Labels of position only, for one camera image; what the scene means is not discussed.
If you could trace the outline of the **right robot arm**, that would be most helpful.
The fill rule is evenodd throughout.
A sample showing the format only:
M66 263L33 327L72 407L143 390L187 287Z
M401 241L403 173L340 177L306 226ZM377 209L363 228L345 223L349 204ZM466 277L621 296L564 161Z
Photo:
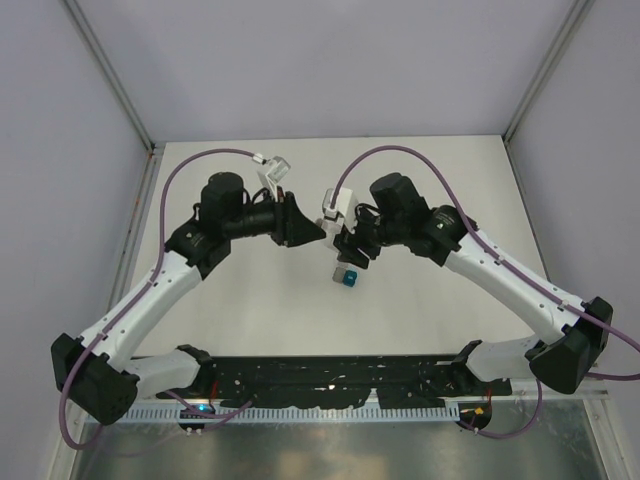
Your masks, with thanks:
M400 173L376 180L370 193L371 205L346 188L325 194L324 222L340 262L366 269L382 248L404 246L473 282L532 331L515 340L467 344L452 370L459 391L474 394L487 382L528 378L561 394L578 389L606 346L609 303L600 297L585 302L542 279L455 207L429 207Z

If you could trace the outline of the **grey pill box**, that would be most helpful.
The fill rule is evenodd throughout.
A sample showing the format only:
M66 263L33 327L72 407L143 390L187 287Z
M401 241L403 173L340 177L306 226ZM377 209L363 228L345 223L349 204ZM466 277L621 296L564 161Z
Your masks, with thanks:
M332 274L332 280L336 283L342 284L346 275L347 269L343 266L337 266Z

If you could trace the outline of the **blue pill box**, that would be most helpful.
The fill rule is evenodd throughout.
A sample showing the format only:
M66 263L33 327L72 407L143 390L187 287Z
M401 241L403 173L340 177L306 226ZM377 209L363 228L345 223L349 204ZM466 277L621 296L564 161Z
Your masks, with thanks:
M353 288L356 285L357 278L358 278L358 272L355 270L348 269L344 272L341 283L344 286Z

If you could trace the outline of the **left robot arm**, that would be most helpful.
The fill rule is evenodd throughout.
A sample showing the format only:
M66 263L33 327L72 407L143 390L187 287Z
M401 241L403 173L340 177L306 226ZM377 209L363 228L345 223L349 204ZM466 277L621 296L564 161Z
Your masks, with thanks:
M159 265L81 335L62 334L54 341L54 376L61 392L103 426L122 418L135 401L165 391L209 396L216 373L206 351L180 345L165 355L133 355L173 305L230 255L232 241L259 235L287 248L326 236L300 211L293 193L278 189L251 203L241 176L211 176L193 216L164 243Z

